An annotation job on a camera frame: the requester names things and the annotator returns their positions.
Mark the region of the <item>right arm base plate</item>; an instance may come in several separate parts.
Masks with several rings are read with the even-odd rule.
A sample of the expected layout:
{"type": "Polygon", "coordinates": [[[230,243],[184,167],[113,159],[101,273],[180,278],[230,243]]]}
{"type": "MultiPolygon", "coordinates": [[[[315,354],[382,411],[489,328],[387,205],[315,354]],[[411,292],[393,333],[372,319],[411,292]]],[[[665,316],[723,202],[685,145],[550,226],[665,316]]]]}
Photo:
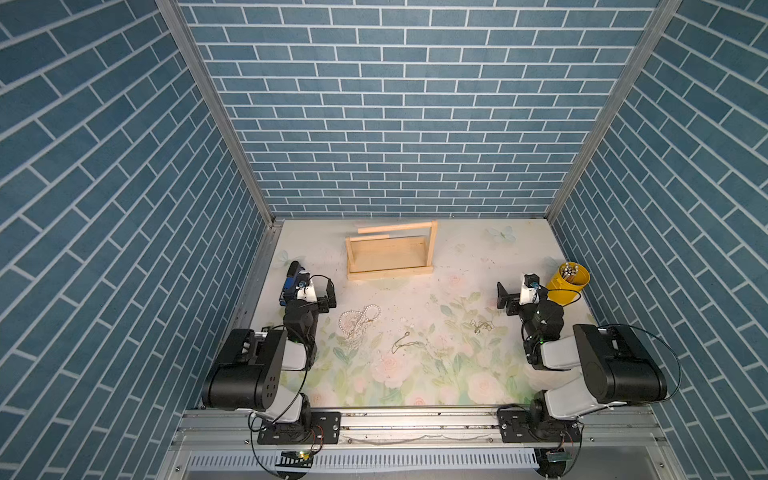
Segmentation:
{"type": "Polygon", "coordinates": [[[576,444],[582,440],[581,425],[576,420],[558,420],[522,408],[500,408],[496,416],[504,443],[576,444]]]}

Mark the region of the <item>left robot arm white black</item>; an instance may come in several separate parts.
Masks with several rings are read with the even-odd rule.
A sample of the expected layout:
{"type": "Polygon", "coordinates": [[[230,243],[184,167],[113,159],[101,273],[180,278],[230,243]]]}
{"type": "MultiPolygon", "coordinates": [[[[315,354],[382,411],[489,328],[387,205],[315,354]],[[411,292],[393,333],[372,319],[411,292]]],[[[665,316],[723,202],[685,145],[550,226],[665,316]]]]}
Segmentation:
{"type": "Polygon", "coordinates": [[[314,365],[319,315],[337,306],[335,285],[327,279],[325,293],[317,295],[312,276],[288,282],[283,301],[282,324],[229,333],[201,394],[208,409],[247,411],[260,419],[249,429],[264,443],[299,443],[317,431],[308,397],[280,379],[284,372],[307,374],[314,365]]]}

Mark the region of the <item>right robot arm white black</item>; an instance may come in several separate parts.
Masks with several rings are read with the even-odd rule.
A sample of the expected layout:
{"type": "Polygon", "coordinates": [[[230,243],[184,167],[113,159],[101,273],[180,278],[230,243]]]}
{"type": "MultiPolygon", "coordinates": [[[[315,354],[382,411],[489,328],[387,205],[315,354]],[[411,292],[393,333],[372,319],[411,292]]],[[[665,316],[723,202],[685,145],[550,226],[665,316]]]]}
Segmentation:
{"type": "Polygon", "coordinates": [[[629,325],[575,324],[564,337],[565,307],[536,274],[523,276],[520,291],[498,283],[496,307],[521,320],[527,363],[537,371],[581,374],[561,387],[535,394],[526,412],[517,406],[497,411],[505,441],[538,442],[581,437],[581,417],[611,407],[661,402],[668,383],[661,369],[629,325]]]}

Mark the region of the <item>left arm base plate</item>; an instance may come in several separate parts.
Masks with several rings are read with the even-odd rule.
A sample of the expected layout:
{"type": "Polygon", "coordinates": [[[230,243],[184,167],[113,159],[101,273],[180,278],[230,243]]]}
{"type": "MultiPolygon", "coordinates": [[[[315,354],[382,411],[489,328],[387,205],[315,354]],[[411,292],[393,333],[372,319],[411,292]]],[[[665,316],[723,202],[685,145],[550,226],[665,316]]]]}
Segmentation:
{"type": "Polygon", "coordinates": [[[268,424],[258,431],[258,445],[299,445],[338,443],[342,415],[339,411],[308,410],[290,423],[268,424]]]}

